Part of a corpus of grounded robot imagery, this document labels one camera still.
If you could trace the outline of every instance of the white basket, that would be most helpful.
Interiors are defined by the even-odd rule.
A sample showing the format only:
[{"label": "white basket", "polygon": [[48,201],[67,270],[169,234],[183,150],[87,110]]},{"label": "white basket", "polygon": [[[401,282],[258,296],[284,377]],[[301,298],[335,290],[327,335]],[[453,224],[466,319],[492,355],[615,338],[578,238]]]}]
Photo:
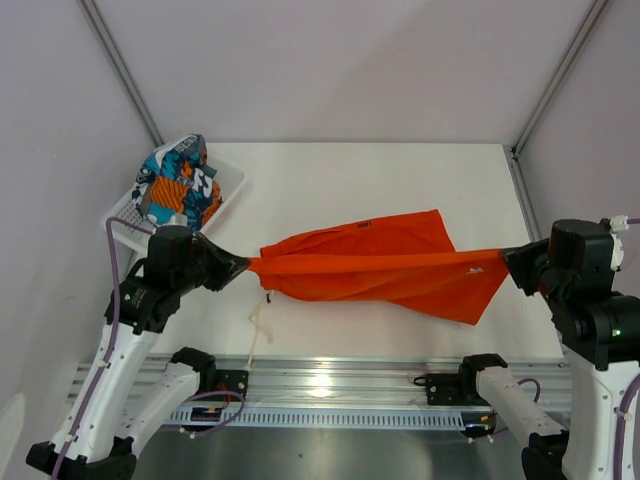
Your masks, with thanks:
[{"label": "white basket", "polygon": [[[212,224],[229,208],[229,205],[233,202],[234,198],[238,195],[238,192],[247,181],[246,174],[242,170],[228,164],[227,162],[209,156],[208,163],[218,171],[215,181],[220,185],[223,203],[209,221],[202,226],[200,231],[203,233],[211,228]],[[102,227],[105,228],[105,230],[107,226],[107,218],[109,217],[118,217],[147,230],[155,230],[153,224],[144,219],[140,213],[138,213],[138,210],[131,200],[132,190],[133,187],[125,193],[124,196],[118,200],[118,203],[116,203],[103,217]],[[146,255],[149,235],[145,235],[144,233],[140,233],[137,230],[125,227],[119,223],[112,223],[112,226],[113,238],[115,240],[123,243],[129,248],[132,248],[136,252]]]}]

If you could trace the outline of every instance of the tent wall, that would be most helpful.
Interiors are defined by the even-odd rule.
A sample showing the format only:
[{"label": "tent wall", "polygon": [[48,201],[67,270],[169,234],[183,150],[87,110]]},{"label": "tent wall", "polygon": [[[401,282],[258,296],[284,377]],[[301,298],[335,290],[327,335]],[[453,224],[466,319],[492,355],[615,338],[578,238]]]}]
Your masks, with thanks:
[{"label": "tent wall", "polygon": [[[42,475],[24,465],[28,446],[58,428],[108,303],[99,219],[151,143],[74,2],[3,7],[0,410],[25,395],[24,429],[4,478],[29,480]],[[0,434],[5,454],[10,432]]]},{"label": "tent wall", "polygon": [[591,0],[99,0],[166,138],[511,144]]},{"label": "tent wall", "polygon": [[[612,2],[523,151],[543,233],[557,218],[640,216],[639,16],[638,2]],[[630,261],[640,251],[640,232],[623,240]],[[620,290],[640,294],[638,262],[618,275]]]}]

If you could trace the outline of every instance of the metal pole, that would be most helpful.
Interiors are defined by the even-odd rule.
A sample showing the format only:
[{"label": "metal pole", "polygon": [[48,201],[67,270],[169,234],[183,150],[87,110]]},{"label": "metal pole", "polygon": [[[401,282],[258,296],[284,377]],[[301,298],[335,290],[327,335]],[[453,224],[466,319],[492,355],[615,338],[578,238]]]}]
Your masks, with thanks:
[{"label": "metal pole", "polygon": [[567,79],[571,68],[576,63],[576,60],[583,52],[584,47],[593,35],[598,21],[602,18],[607,6],[611,3],[612,0],[594,0],[591,8],[587,12],[587,15],[583,19],[582,24],[578,28],[578,31],[563,55],[560,64],[545,87],[544,93],[540,97],[540,100],[538,100],[535,109],[527,120],[527,123],[513,146],[513,153],[516,159],[520,157],[522,149],[525,147],[535,128],[540,123],[540,120],[551,105],[556,94],[560,91],[560,88]]},{"label": "metal pole", "polygon": [[131,72],[129,72],[129,69],[127,68],[127,64],[124,61],[124,58],[122,57],[122,54],[120,53],[120,50],[118,49],[118,46],[116,45],[115,40],[102,17],[102,14],[100,13],[98,5],[96,5],[94,0],[78,0],[78,3],[86,14],[87,20],[89,21],[93,31],[96,33],[98,40],[104,47],[109,61],[118,75],[118,78],[122,82],[129,99],[136,109],[136,112],[140,115],[140,119],[147,129],[151,140],[156,147],[162,145],[165,143],[162,138],[162,134],[158,130],[158,126],[153,120],[153,117],[140,94],[138,86],[131,76]]},{"label": "metal pole", "polygon": [[524,176],[522,175],[520,162],[515,159],[513,152],[509,147],[504,147],[504,154],[507,158],[509,173],[511,173],[513,187],[515,188],[516,196],[518,197],[518,203],[522,210],[522,217],[524,218],[524,224],[527,228],[529,239],[533,242],[542,240],[544,237],[540,230],[540,224],[538,223],[538,218],[533,208],[533,202],[531,201],[527,184],[524,181]]}]

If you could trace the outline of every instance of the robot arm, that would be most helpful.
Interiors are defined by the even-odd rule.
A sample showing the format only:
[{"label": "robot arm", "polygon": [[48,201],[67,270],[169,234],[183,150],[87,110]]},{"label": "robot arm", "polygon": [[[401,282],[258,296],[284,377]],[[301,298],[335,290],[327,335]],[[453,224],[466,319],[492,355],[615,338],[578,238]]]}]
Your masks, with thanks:
[{"label": "robot arm", "polygon": [[[61,480],[130,479],[137,456],[181,403],[213,390],[215,358],[183,349],[164,378],[122,417],[135,376],[180,298],[199,286],[219,291],[244,271],[249,260],[218,248],[187,227],[159,228],[114,298],[87,381],[51,442],[33,445],[27,463]],[[137,276],[144,267],[142,276]]]},{"label": "robot arm", "polygon": [[[503,252],[518,287],[527,295],[540,293],[549,305],[573,380],[569,434],[523,395],[506,365],[474,372],[478,395],[524,447],[527,479],[608,479],[616,468],[616,408],[640,361],[640,300],[612,291],[623,257],[617,233],[626,228],[626,217],[560,220],[549,239]],[[632,445],[633,428],[625,437]],[[634,478],[630,450],[615,478]]]}]

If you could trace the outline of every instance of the orange bag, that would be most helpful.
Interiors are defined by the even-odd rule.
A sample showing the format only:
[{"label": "orange bag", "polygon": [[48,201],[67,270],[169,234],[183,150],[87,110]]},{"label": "orange bag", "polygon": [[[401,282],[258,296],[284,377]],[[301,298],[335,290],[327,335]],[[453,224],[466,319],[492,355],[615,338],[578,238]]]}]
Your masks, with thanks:
[{"label": "orange bag", "polygon": [[475,325],[508,271],[499,249],[456,252],[440,212],[376,218],[264,247],[249,270],[299,300],[385,300]]}]

